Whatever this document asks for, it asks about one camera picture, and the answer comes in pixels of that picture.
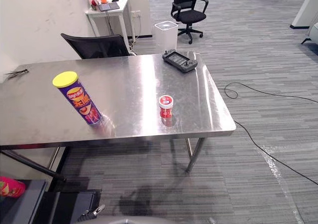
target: floor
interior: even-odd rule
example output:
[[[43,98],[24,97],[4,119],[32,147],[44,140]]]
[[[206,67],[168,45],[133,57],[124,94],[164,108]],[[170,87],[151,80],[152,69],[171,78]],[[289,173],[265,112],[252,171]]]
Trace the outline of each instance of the floor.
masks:
[[[171,20],[173,0],[150,0],[152,24]],[[209,0],[204,31],[178,49],[201,53],[217,86],[240,81],[256,89],[318,100],[318,47],[300,45],[307,30],[289,28],[304,0]],[[155,38],[138,39],[156,53]],[[317,104],[272,97],[240,85],[237,100],[221,92],[233,118],[266,151],[318,181]],[[209,139],[190,174],[183,140],[72,149],[64,190],[102,189],[102,215],[164,217],[195,224],[317,224],[318,186],[273,161],[238,127]]]

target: laptop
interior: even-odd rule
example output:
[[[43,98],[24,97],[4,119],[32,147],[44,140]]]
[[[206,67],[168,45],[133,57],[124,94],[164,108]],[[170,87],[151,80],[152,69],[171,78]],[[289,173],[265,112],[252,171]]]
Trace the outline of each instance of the laptop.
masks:
[[[94,1],[95,1],[96,5],[98,6],[100,11],[119,9],[119,5],[117,4],[117,2],[101,3],[98,0],[94,0]]]

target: purple can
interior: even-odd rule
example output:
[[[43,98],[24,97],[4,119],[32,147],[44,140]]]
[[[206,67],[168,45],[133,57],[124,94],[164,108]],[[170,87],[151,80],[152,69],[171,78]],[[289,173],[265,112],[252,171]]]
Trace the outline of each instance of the purple can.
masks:
[[[80,83],[77,73],[63,72],[58,74],[52,83],[88,124],[92,125],[100,121],[102,115]]]

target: wall outlet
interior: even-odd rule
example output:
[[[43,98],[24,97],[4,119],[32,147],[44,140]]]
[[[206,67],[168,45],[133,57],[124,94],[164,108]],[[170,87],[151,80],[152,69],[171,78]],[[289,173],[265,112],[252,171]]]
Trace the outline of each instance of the wall outlet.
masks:
[[[134,10],[131,12],[133,18],[140,18],[140,10]]]

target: pink object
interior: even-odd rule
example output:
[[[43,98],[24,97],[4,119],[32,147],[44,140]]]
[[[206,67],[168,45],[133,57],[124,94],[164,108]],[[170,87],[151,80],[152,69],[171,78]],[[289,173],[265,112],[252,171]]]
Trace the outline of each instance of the pink object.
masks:
[[[172,117],[173,98],[169,95],[164,95],[159,98],[160,116],[162,118]]]
[[[0,195],[18,198],[25,191],[25,184],[12,178],[0,177]]]

